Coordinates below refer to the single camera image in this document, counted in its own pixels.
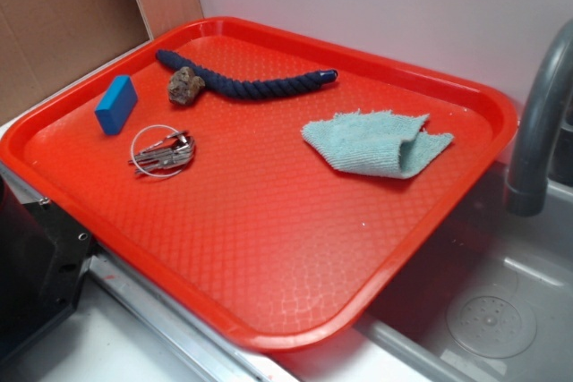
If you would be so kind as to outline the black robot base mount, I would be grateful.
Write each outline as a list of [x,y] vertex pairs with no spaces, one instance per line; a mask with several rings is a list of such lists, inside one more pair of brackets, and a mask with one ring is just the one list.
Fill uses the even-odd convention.
[[1,181],[1,363],[77,309],[91,232],[57,204],[21,203]]

